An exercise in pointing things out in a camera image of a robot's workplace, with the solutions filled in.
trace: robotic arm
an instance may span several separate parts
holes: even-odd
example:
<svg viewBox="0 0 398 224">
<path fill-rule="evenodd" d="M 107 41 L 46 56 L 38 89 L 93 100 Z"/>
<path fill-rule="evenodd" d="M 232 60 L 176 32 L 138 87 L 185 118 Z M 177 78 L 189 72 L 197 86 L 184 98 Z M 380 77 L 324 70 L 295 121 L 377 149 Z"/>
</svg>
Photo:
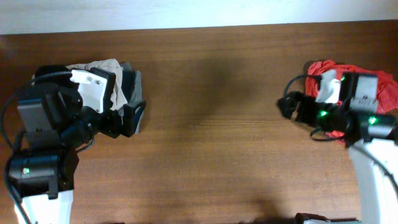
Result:
<svg viewBox="0 0 398 224">
<path fill-rule="evenodd" d="M 398 128 L 394 117 L 376 113 L 377 77 L 345 73 L 341 84 L 333 72 L 304 77 L 317 79 L 320 94 L 314 98 L 297 91 L 285 93 L 278 101 L 283 116 L 290 119 L 297 108 L 295 121 L 316 128 L 311 137 L 317 131 L 344 133 L 337 138 L 313 139 L 345 141 L 357 175 L 363 223 L 396 223 Z M 338 100 L 343 102 L 341 106 L 335 104 Z M 329 222 L 306 219 L 299 223 Z"/>
<path fill-rule="evenodd" d="M 4 112 L 12 98 L 7 101 L 1 127 L 13 154 L 4 178 L 19 223 L 69 223 L 78 153 L 99 132 L 111 138 L 135 133 L 146 102 L 125 104 L 123 116 L 110 110 L 115 79 L 100 68 L 35 77 L 13 95 L 20 93 L 17 108 L 25 126 L 14 144 L 4 132 Z M 23 137 L 29 148 L 21 150 Z"/>
</svg>

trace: white cloth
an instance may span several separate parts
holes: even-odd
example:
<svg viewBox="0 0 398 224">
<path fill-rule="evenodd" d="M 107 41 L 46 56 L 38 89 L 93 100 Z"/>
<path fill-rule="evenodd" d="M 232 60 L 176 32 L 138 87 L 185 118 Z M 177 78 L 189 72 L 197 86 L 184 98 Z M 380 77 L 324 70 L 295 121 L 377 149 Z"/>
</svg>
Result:
<svg viewBox="0 0 398 224">
<path fill-rule="evenodd" d="M 93 67 L 101 68 L 103 70 L 116 74 L 116 81 L 113 87 L 113 93 L 111 95 L 111 101 L 113 103 L 111 110 L 120 109 L 124 104 L 127 103 L 127 99 L 122 91 L 123 71 L 120 67 L 119 62 L 116 59 L 108 59 L 103 61 L 95 61 L 88 64 L 75 64 L 67 66 L 68 69 L 77 68 L 83 70 L 90 70 Z"/>
</svg>

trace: red cloth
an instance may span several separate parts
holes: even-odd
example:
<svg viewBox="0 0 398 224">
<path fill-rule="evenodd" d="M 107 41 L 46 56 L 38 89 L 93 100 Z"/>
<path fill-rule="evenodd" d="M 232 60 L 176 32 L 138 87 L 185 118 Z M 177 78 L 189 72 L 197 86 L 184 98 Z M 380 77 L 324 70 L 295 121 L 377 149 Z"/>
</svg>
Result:
<svg viewBox="0 0 398 224">
<path fill-rule="evenodd" d="M 390 110 L 398 108 L 398 83 L 395 82 L 391 74 L 383 71 L 371 71 L 359 68 L 355 65 L 338 65 L 332 60 L 324 62 L 315 62 L 308 69 L 309 75 L 321 75 L 329 70 L 336 70 L 336 79 L 341 80 L 343 72 L 371 73 L 378 77 L 376 99 L 379 101 L 377 113 L 384 114 Z M 318 83 L 313 78 L 307 78 L 305 81 L 305 94 L 317 97 Z M 330 137 L 340 137 L 344 135 L 339 131 L 328 133 Z"/>
</svg>

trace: white wall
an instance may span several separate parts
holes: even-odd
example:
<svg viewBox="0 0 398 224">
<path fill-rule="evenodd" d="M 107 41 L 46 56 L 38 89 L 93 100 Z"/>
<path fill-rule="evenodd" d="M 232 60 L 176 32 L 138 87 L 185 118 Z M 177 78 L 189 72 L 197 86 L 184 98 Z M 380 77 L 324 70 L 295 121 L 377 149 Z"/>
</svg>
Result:
<svg viewBox="0 0 398 224">
<path fill-rule="evenodd" d="M 398 19 L 398 0 L 0 0 L 0 34 Z"/>
</svg>

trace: wooden table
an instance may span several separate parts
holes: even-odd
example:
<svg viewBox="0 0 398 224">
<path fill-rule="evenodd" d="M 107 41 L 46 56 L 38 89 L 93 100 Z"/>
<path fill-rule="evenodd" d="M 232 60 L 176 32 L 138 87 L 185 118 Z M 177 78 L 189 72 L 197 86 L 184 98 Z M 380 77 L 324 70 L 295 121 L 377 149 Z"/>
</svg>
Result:
<svg viewBox="0 0 398 224">
<path fill-rule="evenodd" d="M 314 60 L 397 75 L 398 21 L 5 35 L 0 44 L 1 104 L 41 65 L 116 58 L 142 72 L 141 133 L 99 134 L 79 155 L 71 223 L 360 218 L 347 150 L 311 141 L 275 103 Z M 22 127 L 15 107 L 10 135 Z M 10 154 L 1 140 L 1 166 Z M 15 223 L 3 181 L 0 194 L 0 223 Z"/>
</svg>

